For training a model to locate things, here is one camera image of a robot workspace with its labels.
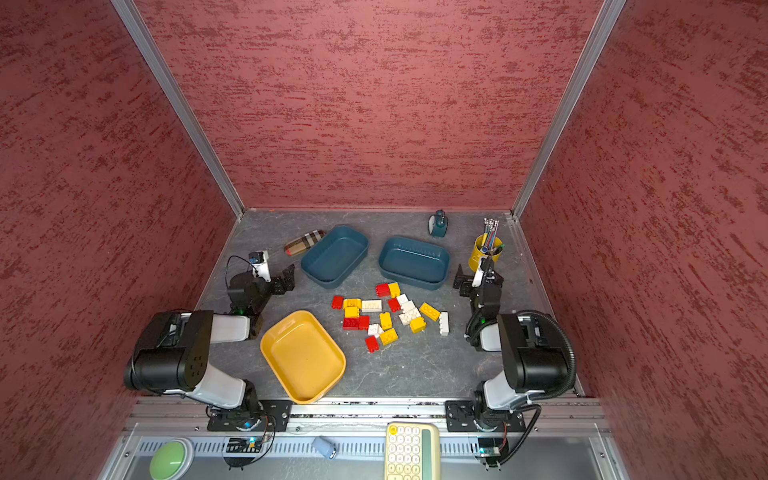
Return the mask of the red lego top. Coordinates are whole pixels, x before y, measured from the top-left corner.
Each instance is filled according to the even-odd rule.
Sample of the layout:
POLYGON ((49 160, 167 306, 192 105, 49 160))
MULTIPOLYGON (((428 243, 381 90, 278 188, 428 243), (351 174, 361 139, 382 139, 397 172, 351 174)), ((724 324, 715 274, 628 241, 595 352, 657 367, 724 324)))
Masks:
POLYGON ((390 286, 387 283, 378 284, 375 287, 375 292, 379 298, 385 298, 385 297, 391 296, 390 286))

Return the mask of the red lego long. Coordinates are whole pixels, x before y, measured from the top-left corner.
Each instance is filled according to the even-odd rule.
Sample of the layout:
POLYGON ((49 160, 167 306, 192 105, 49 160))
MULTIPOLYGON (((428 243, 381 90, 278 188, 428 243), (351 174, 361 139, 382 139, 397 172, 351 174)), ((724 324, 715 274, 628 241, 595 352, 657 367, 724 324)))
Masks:
POLYGON ((344 330, 360 330, 360 331, 367 331, 370 325, 370 317, 369 316, 359 316, 359 317, 346 317, 343 319, 343 329, 344 330))

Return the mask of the white lego long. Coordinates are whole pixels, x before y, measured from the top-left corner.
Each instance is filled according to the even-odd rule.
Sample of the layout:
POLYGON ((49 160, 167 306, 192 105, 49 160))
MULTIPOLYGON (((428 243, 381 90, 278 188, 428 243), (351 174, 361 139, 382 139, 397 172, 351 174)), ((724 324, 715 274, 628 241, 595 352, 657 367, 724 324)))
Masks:
POLYGON ((363 313, 379 313, 383 311, 382 300, 362 300, 361 311, 363 313))

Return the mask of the red lego bottom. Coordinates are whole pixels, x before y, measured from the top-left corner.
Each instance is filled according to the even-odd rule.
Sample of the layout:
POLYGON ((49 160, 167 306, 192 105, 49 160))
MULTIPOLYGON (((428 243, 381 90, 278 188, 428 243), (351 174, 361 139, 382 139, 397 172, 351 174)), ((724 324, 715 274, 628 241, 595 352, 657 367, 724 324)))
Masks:
POLYGON ((365 339, 365 345, 369 353, 374 353, 380 350, 378 338, 375 336, 368 336, 365 339))

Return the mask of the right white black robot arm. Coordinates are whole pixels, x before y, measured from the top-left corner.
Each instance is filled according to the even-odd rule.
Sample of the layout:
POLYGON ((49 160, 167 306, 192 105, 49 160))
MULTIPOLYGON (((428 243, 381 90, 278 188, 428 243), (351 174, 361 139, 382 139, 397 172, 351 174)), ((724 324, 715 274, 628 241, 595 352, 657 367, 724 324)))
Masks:
POLYGON ((472 414, 483 430, 537 400, 563 395, 575 386, 577 376, 576 353, 564 329, 538 310, 503 313, 503 284, 490 258, 472 274, 459 268, 453 280, 453 288, 470 302, 464 339, 475 350, 499 353, 502 359, 502 371, 474 392, 472 414))

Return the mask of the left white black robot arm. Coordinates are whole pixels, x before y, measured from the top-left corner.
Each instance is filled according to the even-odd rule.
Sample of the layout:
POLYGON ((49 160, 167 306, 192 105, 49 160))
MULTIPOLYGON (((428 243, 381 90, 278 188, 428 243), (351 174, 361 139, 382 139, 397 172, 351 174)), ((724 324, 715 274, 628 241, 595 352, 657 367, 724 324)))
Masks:
POLYGON ((212 366, 210 347, 257 338, 268 302, 294 288, 293 264, 269 281, 243 272, 233 276, 227 286, 228 314, 212 310, 155 314, 127 362, 125 387, 154 395, 185 396, 220 411, 260 415, 262 407, 253 384, 212 366))

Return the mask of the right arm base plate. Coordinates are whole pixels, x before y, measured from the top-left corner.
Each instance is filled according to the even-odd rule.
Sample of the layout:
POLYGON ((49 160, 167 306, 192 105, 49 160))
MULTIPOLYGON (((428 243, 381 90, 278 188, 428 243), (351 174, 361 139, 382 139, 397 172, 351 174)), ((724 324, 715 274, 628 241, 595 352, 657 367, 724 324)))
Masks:
POLYGON ((445 421, 449 432, 508 432, 522 433, 525 420, 507 410, 491 410, 482 402, 470 400, 447 400, 445 421))

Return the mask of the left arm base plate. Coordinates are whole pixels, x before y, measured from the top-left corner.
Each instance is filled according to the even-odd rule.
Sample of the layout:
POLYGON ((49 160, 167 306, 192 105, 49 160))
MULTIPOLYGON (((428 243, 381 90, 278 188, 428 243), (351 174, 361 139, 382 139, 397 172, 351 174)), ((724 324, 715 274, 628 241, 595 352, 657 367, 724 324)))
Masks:
POLYGON ((294 403, 290 400, 260 400, 255 412, 208 407, 209 432, 285 432, 294 403))

